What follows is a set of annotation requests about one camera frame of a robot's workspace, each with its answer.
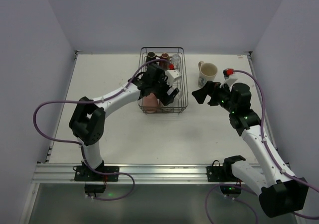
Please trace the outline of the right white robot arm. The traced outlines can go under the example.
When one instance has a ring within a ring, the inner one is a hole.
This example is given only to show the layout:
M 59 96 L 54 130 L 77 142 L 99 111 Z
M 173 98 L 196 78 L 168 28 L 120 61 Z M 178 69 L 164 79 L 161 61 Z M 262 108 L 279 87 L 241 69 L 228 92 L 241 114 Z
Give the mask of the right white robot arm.
M 249 86 L 235 83 L 229 87 L 209 81 L 192 95 L 198 104 L 210 97 L 208 105 L 221 106 L 229 112 L 231 126 L 249 146 L 262 169 L 258 172 L 237 155 L 225 158 L 220 174 L 243 181 L 258 196 L 262 210 L 270 218 L 302 210 L 309 189 L 306 180 L 298 179 L 268 143 L 268 137 L 262 136 L 261 119 L 251 109 Z

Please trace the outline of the brown ceramic mug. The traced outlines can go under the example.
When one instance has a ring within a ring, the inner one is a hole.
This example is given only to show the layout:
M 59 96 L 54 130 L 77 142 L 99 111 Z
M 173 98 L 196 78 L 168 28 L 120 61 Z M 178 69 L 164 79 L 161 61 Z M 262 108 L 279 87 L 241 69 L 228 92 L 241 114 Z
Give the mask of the brown ceramic mug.
M 170 66 L 170 56 L 168 53 L 162 53 L 160 56 L 159 66 L 164 70 L 168 70 Z

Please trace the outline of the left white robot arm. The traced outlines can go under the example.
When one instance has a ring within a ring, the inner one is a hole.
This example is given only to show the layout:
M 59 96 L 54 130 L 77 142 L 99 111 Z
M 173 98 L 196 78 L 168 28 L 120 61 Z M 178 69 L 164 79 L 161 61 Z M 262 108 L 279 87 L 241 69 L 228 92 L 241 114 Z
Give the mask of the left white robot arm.
M 104 132 L 105 119 L 121 107 L 150 94 L 164 106 L 173 103 L 179 93 L 174 82 L 181 78 L 179 70 L 164 70 L 157 64 L 149 64 L 145 72 L 135 74 L 122 87 L 92 100 L 80 99 L 69 122 L 73 135 L 81 143 L 83 163 L 97 170 L 103 163 L 99 140 Z

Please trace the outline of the pink plastic cup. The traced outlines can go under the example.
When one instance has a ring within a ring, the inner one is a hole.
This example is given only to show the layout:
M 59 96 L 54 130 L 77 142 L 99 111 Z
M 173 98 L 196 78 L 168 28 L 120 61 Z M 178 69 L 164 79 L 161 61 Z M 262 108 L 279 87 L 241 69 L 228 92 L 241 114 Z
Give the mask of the pink plastic cup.
M 158 99 L 154 93 L 143 98 L 143 107 L 146 113 L 157 113 L 159 108 Z

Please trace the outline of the black ceramic mug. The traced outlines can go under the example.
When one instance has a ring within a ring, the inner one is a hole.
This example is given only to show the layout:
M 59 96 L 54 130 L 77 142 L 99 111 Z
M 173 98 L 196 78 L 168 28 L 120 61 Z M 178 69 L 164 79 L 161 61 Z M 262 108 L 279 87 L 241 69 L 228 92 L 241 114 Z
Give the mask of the black ceramic mug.
M 159 64 L 158 55 L 152 51 L 148 52 L 147 56 L 146 56 L 146 63 L 147 63 L 147 65 L 150 65 L 150 64 L 158 65 Z

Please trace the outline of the white floral mug orange inside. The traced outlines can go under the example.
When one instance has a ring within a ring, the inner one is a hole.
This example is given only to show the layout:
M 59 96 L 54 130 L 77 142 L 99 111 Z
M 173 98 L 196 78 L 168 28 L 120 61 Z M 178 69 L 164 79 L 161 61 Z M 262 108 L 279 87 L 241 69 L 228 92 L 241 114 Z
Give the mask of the white floral mug orange inside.
M 180 91 L 178 92 L 178 94 L 175 96 L 175 98 L 174 98 L 174 100 L 173 100 L 173 102 L 172 102 L 171 104 L 169 104 L 169 105 L 167 105 L 167 106 L 164 106 L 164 105 L 162 104 L 162 102 L 159 101 L 159 106 L 160 106 L 160 107 L 164 107 L 164 108 L 178 107 L 179 100 L 182 98 L 182 96 L 183 96 L 183 91 L 180 90 Z

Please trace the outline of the cream patterned large mug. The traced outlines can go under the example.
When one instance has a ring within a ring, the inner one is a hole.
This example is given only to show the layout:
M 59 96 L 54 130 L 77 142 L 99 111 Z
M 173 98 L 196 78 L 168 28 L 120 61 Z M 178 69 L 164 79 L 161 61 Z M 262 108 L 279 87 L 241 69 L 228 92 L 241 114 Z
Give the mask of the cream patterned large mug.
M 208 81 L 214 81 L 218 68 L 216 65 L 212 63 L 205 63 L 204 61 L 200 61 L 198 63 L 199 76 L 198 76 L 198 86 L 200 88 L 204 87 L 204 85 Z

